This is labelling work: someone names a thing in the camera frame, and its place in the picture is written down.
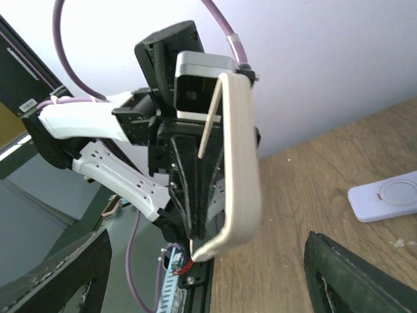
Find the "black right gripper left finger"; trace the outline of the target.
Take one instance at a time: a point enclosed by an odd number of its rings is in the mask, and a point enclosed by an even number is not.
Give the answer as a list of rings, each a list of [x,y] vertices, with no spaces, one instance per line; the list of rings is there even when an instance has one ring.
[[[93,231],[1,286],[1,312],[60,312],[80,289],[79,312],[100,312],[112,249],[107,229]]]

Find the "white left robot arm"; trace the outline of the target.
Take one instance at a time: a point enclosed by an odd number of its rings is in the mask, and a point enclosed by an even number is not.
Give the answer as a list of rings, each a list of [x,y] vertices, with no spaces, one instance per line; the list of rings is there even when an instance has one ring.
[[[204,138],[218,79],[235,60],[207,53],[195,23],[176,23],[134,48],[147,86],[83,102],[57,99],[23,123],[52,166],[97,181],[129,200],[176,240],[201,239],[222,177],[223,124]]]

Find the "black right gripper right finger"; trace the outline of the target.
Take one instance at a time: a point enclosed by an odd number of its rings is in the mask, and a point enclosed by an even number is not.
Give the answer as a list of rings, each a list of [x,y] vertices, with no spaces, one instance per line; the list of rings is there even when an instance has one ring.
[[[311,231],[304,272],[314,312],[416,312],[416,290]]]

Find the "cream phone case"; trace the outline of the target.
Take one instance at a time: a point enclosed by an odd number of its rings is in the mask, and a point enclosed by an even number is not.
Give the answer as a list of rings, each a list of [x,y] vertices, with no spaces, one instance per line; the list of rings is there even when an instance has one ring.
[[[255,237],[262,201],[257,138],[252,110],[252,87],[243,74],[221,73],[214,88],[198,150],[207,150],[217,109],[222,108],[225,223],[219,233],[197,250],[193,262],[205,262]]]

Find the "lavender phone case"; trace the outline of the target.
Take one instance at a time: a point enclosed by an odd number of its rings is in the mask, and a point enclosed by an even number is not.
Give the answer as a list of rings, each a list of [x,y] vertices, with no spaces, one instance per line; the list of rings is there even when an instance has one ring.
[[[376,222],[416,213],[416,172],[355,186],[347,193],[360,222]]]

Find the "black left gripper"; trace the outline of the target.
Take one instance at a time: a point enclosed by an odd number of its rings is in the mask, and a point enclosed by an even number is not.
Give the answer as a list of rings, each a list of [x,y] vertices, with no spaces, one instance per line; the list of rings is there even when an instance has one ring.
[[[203,121],[174,117],[155,117],[149,123],[149,173],[168,176],[169,195],[188,238],[205,236],[214,184],[223,178],[223,123],[214,122],[199,158],[204,127]]]

